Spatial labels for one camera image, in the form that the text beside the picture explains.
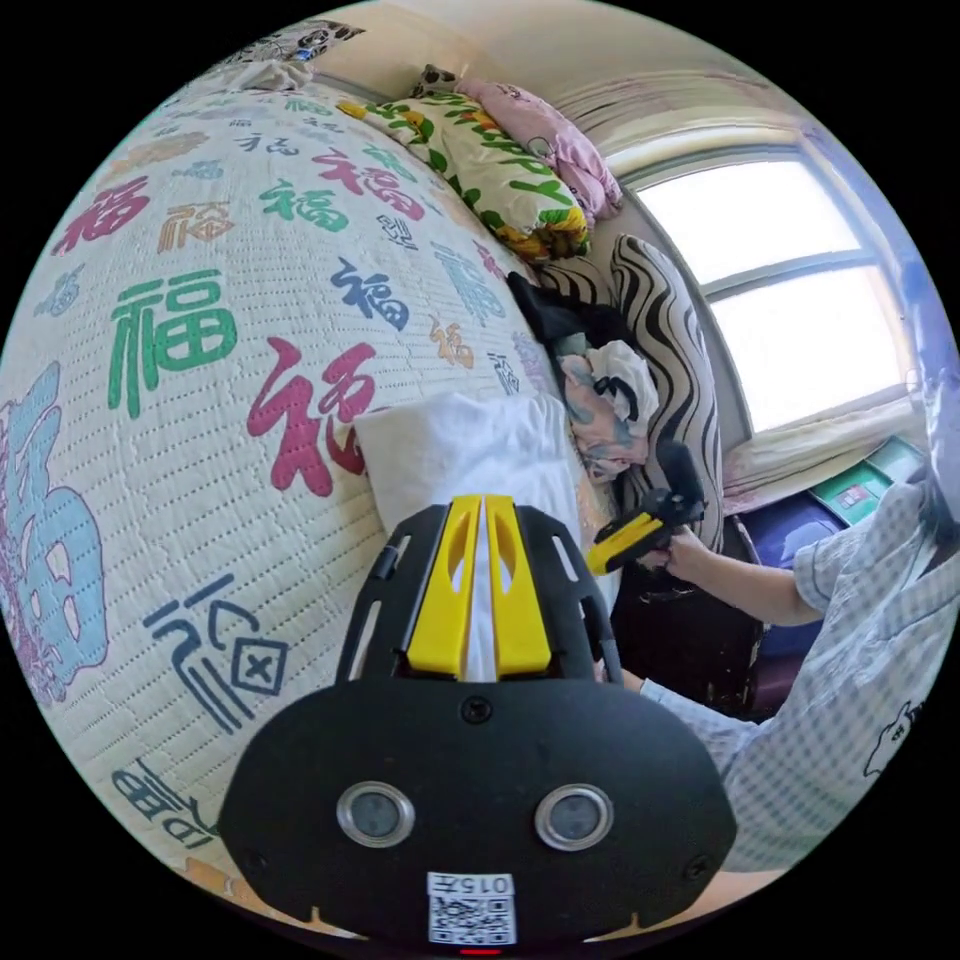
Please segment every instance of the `yellow floral pillowcase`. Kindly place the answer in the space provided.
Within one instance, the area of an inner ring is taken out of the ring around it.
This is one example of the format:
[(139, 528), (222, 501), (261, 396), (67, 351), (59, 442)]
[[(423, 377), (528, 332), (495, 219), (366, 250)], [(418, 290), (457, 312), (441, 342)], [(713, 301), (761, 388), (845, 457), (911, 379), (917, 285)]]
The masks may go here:
[(342, 102), (436, 170), (506, 247), (527, 261), (583, 256), (587, 220), (570, 189), (458, 93), (383, 105)]

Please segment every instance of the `window frame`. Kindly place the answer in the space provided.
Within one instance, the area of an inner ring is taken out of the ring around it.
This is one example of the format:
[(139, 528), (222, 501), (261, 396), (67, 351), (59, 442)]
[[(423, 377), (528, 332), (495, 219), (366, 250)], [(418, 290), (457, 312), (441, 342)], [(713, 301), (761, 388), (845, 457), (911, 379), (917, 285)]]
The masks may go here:
[[(679, 179), (689, 174), (701, 173), (707, 170), (713, 170), (718, 167), (732, 166), (741, 163), (762, 163), (764, 161), (790, 161), (799, 163), (810, 174), (834, 204), (841, 216), (846, 220), (851, 232), (859, 244), (858, 250), (840, 251), (834, 253), (823, 253), (812, 256), (797, 257), (792, 260), (786, 260), (768, 266), (759, 267), (754, 270), (744, 271), (742, 273), (732, 274), (728, 277), (722, 277), (711, 283), (700, 284), (694, 277), (693, 271), (683, 262), (682, 254), (677, 250), (675, 244), (670, 239), (668, 231), (663, 224), (659, 223), (649, 208), (643, 203), (640, 191), (649, 187), (666, 183), (669, 180)], [(702, 301), (706, 304), (707, 310), (713, 323), (717, 338), (723, 346), (725, 361), (729, 364), (730, 370), (737, 382), (740, 391), (741, 413), (746, 418), (749, 434), (751, 437), (757, 436), (758, 432), (754, 429), (753, 417), (750, 414), (749, 404), (743, 392), (742, 381), (740, 380), (739, 370), (737, 369), (736, 358), (730, 350), (723, 336), (720, 324), (713, 316), (712, 305), (729, 297), (747, 293), (751, 290), (757, 290), (764, 287), (773, 286), (785, 280), (792, 280), (797, 277), (813, 276), (819, 273), (827, 273), (835, 270), (844, 270), (855, 267), (874, 267), (880, 273), (880, 276), (886, 286), (891, 302), (895, 305), (901, 324), (905, 315), (905, 305), (903, 303), (899, 284), (890, 271), (889, 261), (884, 251), (874, 241), (870, 230), (866, 227), (860, 214), (847, 202), (843, 193), (830, 180), (821, 167), (804, 150), (800, 143), (796, 144), (778, 144), (778, 145), (757, 145), (745, 146), (737, 145), (730, 147), (717, 147), (709, 150), (701, 150), (695, 153), (687, 154), (684, 157), (662, 160), (658, 163), (640, 168), (633, 173), (620, 178), (620, 184), (624, 194), (629, 197), (644, 217), (650, 223), (654, 231), (665, 242), (665, 246), (677, 257), (678, 262), (683, 264), (683, 269), (688, 278), (695, 284), (701, 294)], [(903, 356), (903, 351), (910, 351), (905, 332), (903, 336), (898, 337), (894, 331), (891, 331), (895, 339), (899, 340), (897, 344), (898, 354), (902, 356), (903, 362), (908, 367), (912, 367), (912, 358)], [(815, 423), (818, 420), (843, 416), (848, 413), (855, 413), (863, 410), (880, 406), (885, 403), (891, 403), (895, 400), (907, 396), (909, 386), (907, 383), (896, 384), (887, 387), (884, 390), (875, 392), (865, 397), (838, 406), (821, 410), (809, 417), (794, 420), (789, 423), (781, 424), (779, 427), (771, 427), (760, 433), (771, 433), (777, 430), (785, 430), (794, 427), (800, 427), (806, 424)]]

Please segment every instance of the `hand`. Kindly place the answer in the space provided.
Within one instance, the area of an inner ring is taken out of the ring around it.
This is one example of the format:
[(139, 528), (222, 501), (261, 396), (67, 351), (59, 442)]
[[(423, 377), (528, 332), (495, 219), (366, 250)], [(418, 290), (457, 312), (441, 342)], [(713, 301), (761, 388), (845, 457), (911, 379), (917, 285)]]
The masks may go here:
[(648, 569), (666, 567), (667, 573), (678, 580), (696, 583), (704, 557), (712, 554), (689, 527), (682, 527), (673, 535), (666, 550), (653, 550), (640, 561)]
[[(632, 690), (634, 693), (639, 693), (640, 688), (643, 686), (643, 681), (638, 676), (632, 674), (629, 670), (624, 670), (623, 667), (620, 668), (620, 672), (623, 674), (624, 689)], [(602, 660), (593, 665), (593, 675), (597, 678), (598, 683), (607, 682), (607, 671)]]

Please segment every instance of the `yellow robot part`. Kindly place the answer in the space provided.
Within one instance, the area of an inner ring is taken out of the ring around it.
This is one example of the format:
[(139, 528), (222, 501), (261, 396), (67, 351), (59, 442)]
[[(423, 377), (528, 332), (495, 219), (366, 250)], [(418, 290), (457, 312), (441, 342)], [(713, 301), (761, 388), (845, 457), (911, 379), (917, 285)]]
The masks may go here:
[[(456, 497), (451, 504), (407, 649), (407, 661), (414, 670), (458, 680), (463, 676), (482, 503), (482, 496), (470, 496)], [(463, 574), (457, 590), (454, 577), (461, 563)]]
[(614, 557), (656, 533), (662, 527), (661, 520), (651, 517), (649, 513), (641, 513), (605, 540), (601, 540), (590, 548), (587, 554), (587, 569), (595, 577), (604, 576), (610, 572), (607, 565)]
[[(497, 679), (542, 673), (550, 666), (550, 643), (513, 499), (488, 496), (486, 500)], [(503, 567), (510, 576), (506, 588)]]

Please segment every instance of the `bed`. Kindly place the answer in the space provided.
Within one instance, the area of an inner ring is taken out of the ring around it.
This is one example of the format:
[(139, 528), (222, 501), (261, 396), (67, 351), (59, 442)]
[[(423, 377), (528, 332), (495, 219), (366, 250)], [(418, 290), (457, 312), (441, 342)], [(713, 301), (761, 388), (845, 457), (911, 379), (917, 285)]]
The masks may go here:
[[(386, 540), (352, 421), (556, 395), (505, 282), (530, 267), (343, 99), (164, 104), (66, 213), (0, 376), (0, 599), (32, 692), (147, 849), (266, 915), (215, 821), (257, 727), (332, 681)], [(586, 544), (614, 505), (572, 437), (570, 460)]]

